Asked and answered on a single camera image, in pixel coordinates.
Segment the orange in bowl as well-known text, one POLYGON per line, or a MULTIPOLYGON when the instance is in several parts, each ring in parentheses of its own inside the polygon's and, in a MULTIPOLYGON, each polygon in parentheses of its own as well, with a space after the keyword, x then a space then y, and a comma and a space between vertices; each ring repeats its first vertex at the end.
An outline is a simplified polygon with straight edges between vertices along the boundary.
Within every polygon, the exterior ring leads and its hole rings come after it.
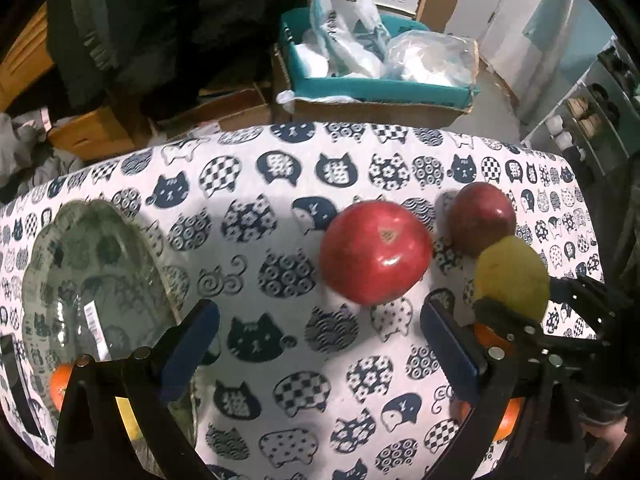
POLYGON ((62 410, 66 388, 70 381, 70 374, 72 374, 73 368, 72 363, 62 363, 51 375, 49 393, 53 405, 58 411, 62 410))

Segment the cat pattern tablecloth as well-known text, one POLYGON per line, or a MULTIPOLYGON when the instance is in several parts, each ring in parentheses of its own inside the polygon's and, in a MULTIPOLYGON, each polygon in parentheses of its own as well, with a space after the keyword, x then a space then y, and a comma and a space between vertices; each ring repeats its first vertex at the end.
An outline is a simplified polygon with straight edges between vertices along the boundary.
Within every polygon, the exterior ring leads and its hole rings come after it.
POLYGON ((58 424, 44 418, 22 341, 23 275, 64 204, 132 200, 160 226, 163 263, 188 274, 179 318, 204 298, 220 311, 205 364, 174 408, 204 463, 231 479, 420 478, 458 428, 420 331, 423 300, 442 298, 462 324, 473 318, 474 263, 445 235, 451 197, 495 185, 550 274, 602 274, 577 178, 539 177, 541 162, 530 148, 464 133, 315 122, 201 128, 40 184, 1 209, 1 330, 15 337, 43 435, 25 430, 6 376, 2 411, 54 460, 58 424), (434 242, 422 280, 378 307, 334 295, 318 263, 331 220, 362 200, 406 208, 434 242))

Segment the hanging dark coats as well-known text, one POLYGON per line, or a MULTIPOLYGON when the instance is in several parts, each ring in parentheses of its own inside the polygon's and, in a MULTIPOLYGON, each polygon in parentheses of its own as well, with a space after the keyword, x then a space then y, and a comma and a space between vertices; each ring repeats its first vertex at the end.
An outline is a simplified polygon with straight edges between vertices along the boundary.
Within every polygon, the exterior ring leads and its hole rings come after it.
POLYGON ((307 0, 48 0, 47 48, 70 109, 139 104, 167 119, 203 90, 263 84, 281 15, 307 0))

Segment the grey jacket pile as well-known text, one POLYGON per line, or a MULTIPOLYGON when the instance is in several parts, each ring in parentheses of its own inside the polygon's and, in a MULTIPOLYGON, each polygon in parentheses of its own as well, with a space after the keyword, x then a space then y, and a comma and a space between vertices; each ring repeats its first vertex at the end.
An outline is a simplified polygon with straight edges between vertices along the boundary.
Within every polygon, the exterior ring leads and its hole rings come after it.
POLYGON ((47 107, 11 117, 1 113, 1 205, 23 196, 37 185, 71 174, 85 166, 76 155, 48 141, 52 129, 47 107))

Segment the wooden louvered cabinet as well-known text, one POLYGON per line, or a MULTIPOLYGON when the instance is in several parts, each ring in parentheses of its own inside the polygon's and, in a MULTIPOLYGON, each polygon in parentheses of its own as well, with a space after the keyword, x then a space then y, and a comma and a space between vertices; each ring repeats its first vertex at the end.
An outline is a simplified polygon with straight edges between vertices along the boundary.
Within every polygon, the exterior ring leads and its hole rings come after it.
POLYGON ((0 67, 0 107, 12 102, 54 66, 47 48, 48 9, 43 3, 17 36, 0 67))

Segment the small dark red apple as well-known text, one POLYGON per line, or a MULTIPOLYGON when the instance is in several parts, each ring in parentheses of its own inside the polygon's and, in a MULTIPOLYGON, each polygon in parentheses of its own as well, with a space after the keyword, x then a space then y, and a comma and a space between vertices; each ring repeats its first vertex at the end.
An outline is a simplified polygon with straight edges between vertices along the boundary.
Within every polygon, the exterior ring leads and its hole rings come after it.
POLYGON ((446 226, 454 249, 476 258, 489 246, 515 234, 516 215, 511 201, 495 185, 474 182, 454 196, 446 226))

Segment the teal lined cardboard box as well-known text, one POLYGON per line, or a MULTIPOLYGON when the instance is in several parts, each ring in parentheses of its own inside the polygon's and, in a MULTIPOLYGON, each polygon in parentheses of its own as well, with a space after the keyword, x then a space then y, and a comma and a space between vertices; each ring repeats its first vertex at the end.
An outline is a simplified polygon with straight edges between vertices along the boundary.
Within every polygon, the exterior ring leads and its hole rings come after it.
POLYGON ((281 16, 280 37, 272 57, 278 119, 294 122, 379 122, 444 128, 472 112, 480 88, 431 86, 418 82, 355 77, 311 77, 296 52, 311 30, 310 10, 281 16))

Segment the orange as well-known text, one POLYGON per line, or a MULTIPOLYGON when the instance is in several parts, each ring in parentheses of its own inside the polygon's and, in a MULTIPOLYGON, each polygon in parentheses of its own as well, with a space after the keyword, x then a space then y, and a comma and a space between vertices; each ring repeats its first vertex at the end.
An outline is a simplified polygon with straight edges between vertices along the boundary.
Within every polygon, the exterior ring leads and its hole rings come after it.
POLYGON ((49 393, 53 405, 58 411, 62 410, 66 388, 70 381, 70 374, 72 374, 73 368, 72 363, 62 363, 51 375, 49 393))
MULTIPOLYGON (((520 416, 524 401, 524 398, 513 398, 509 401, 506 411, 502 416, 500 425, 492 439, 494 442, 504 440, 512 434, 515 424, 518 421, 518 416, 520 416)), ((460 420, 462 422, 466 419, 466 416, 469 415, 471 408, 472 406, 468 402, 460 402, 459 413, 460 420)))
POLYGON ((474 322, 472 332, 478 343, 485 349, 497 347, 503 350, 507 356, 514 355, 514 345, 506 340, 506 338, 496 334, 489 326, 480 322, 474 322))

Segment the small cardboard box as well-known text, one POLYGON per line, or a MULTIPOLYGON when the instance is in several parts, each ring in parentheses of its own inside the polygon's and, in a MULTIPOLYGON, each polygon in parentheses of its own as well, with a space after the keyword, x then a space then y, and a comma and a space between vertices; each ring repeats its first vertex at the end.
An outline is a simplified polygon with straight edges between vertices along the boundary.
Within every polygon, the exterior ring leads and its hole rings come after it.
POLYGON ((215 124, 222 131, 233 131, 271 123, 271 106, 262 90, 253 84, 218 94, 175 117, 160 120, 157 125, 160 130, 174 134, 205 124, 215 124))

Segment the shoe rack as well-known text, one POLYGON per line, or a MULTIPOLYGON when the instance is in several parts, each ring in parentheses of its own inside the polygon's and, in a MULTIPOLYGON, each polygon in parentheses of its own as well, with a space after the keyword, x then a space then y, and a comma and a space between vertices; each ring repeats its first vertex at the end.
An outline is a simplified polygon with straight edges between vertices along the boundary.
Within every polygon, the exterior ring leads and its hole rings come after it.
POLYGON ((553 183, 604 178, 639 153, 639 70, 620 40, 608 40, 524 144, 553 183))

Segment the wooden drawer box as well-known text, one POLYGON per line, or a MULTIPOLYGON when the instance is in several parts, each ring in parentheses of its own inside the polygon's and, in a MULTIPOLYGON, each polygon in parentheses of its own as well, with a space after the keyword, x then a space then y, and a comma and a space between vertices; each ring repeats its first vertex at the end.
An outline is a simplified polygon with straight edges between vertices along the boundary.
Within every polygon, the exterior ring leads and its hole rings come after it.
POLYGON ((70 118, 62 126, 54 126, 48 133, 49 142, 59 150, 69 152, 84 162, 132 152, 128 132, 107 107, 70 118))

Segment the yellow lemon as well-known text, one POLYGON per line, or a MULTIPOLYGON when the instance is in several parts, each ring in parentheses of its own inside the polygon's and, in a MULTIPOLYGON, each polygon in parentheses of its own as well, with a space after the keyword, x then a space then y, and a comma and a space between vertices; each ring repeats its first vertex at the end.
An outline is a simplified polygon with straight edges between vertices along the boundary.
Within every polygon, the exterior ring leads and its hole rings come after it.
POLYGON ((550 300, 550 276, 524 240, 506 236, 476 260, 474 299, 489 298, 539 324, 550 300))

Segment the white patterned plastic bag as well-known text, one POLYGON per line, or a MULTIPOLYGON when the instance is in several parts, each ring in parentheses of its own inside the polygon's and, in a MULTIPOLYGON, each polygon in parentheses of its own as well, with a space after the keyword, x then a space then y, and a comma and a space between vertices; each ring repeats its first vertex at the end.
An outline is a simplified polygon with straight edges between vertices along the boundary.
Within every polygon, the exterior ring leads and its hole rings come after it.
POLYGON ((390 33, 374 0, 310 0, 309 21, 340 76, 382 77, 390 33))

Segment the clear plastic bag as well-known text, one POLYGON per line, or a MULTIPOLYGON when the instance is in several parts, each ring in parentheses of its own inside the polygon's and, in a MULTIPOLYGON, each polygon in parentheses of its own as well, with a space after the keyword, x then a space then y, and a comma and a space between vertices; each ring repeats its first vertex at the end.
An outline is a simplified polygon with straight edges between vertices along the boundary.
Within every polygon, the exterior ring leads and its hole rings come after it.
POLYGON ((411 29, 387 45, 384 77, 450 88, 472 88, 478 49, 471 38, 411 29))

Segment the large red apple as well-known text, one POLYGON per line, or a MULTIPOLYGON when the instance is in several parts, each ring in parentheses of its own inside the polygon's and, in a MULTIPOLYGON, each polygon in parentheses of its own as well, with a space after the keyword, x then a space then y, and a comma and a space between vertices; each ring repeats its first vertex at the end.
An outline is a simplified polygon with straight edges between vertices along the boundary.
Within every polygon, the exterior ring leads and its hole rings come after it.
POLYGON ((433 239, 418 217, 384 200, 354 203, 330 223, 320 243, 323 281, 362 306, 404 296, 431 264, 433 239))

